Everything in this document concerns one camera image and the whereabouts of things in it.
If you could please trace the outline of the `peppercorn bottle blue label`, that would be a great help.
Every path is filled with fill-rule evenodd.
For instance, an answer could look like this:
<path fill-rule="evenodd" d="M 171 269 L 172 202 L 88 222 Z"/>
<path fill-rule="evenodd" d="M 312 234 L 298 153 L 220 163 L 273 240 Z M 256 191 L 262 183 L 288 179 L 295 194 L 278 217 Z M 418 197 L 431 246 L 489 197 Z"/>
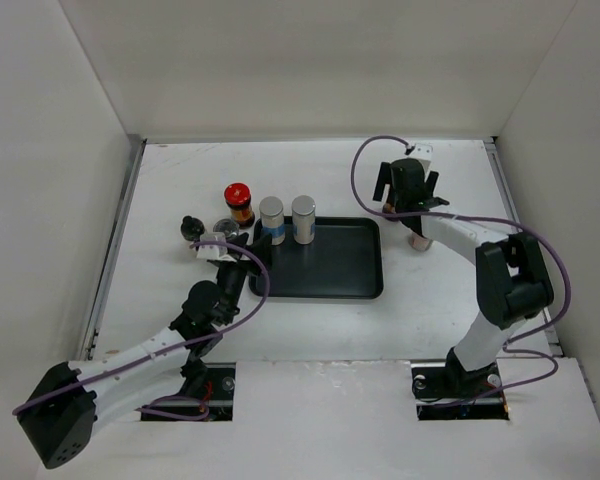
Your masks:
<path fill-rule="evenodd" d="M 286 236 L 282 201 L 275 196 L 263 198 L 259 204 L 259 213 L 263 234 L 271 236 L 273 246 L 282 244 Z"/>

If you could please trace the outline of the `small jar pink label lid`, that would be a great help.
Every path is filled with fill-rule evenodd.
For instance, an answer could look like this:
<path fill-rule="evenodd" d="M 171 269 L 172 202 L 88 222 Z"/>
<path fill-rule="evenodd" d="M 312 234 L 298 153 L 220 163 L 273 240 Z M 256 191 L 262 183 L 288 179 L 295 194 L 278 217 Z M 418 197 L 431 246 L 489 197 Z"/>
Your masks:
<path fill-rule="evenodd" d="M 431 239 L 425 238 L 421 235 L 418 235 L 415 232 L 412 232 L 408 238 L 409 245 L 416 251 L 426 252 L 430 249 L 433 241 Z"/>

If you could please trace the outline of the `peppercorn bottle silver cap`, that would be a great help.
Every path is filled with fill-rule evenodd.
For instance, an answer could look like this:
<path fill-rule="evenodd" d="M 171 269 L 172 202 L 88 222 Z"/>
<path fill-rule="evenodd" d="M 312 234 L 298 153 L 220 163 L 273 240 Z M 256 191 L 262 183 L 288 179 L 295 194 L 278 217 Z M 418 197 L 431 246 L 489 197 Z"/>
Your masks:
<path fill-rule="evenodd" d="M 315 201 L 308 195 L 301 195 L 292 201 L 292 225 L 294 240 L 300 245 L 308 245 L 315 236 Z"/>

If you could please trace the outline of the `orange sauce jar red lid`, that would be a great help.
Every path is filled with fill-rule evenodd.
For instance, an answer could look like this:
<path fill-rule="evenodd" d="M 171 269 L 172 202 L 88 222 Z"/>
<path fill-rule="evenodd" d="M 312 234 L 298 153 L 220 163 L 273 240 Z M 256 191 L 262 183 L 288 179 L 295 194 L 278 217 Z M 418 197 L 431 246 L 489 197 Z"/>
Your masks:
<path fill-rule="evenodd" d="M 395 208 L 394 205 L 390 202 L 385 202 L 382 207 L 382 213 L 384 214 L 384 218 L 391 221 L 396 222 L 397 218 L 395 217 Z"/>

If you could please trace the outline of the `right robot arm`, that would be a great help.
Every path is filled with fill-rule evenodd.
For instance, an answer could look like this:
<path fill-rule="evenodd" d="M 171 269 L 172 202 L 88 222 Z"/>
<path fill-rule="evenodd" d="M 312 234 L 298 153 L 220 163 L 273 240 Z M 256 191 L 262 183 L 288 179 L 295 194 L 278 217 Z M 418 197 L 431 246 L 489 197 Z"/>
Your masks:
<path fill-rule="evenodd" d="M 503 233 L 446 212 L 435 196 L 438 175 L 404 158 L 381 164 L 373 198 L 386 217 L 410 229 L 410 246 L 426 251 L 441 243 L 469 261 L 476 272 L 478 314 L 450 349 L 441 368 L 419 373 L 413 385 L 424 399 L 467 398 L 493 373 L 498 353 L 527 320 L 554 300 L 538 241 L 522 231 Z"/>

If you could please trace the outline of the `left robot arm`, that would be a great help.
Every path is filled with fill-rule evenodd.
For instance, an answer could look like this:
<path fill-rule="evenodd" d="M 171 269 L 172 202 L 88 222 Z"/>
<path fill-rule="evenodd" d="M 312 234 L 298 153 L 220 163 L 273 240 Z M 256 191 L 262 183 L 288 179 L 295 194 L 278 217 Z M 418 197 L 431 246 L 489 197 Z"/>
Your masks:
<path fill-rule="evenodd" d="M 239 300 L 250 275 L 270 278 L 272 238 L 241 234 L 226 241 L 204 234 L 193 244 L 199 259 L 217 268 L 215 280 L 195 283 L 179 315 L 144 342 L 101 361 L 65 361 L 51 367 L 13 416 L 42 465 L 56 469 L 79 454 L 106 424 L 132 410 L 149 409 L 204 387 L 203 357 L 255 316 Z"/>

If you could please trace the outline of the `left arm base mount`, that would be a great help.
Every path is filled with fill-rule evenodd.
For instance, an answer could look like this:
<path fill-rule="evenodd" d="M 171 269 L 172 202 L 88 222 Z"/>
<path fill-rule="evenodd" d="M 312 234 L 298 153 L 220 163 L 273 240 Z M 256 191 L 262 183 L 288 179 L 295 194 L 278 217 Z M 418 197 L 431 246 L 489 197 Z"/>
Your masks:
<path fill-rule="evenodd" d="M 233 420 L 236 364 L 211 363 L 204 374 L 186 380 L 177 394 L 140 409 L 142 422 Z"/>

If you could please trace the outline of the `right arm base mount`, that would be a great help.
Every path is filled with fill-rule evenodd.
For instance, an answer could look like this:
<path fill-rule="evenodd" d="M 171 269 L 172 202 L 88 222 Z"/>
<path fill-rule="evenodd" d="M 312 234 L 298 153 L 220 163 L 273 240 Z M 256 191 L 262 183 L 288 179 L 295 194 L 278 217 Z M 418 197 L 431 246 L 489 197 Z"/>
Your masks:
<path fill-rule="evenodd" d="M 509 419 L 503 393 L 476 396 L 501 386 L 498 366 L 455 379 L 444 364 L 411 366 L 412 393 L 420 421 L 505 420 Z"/>

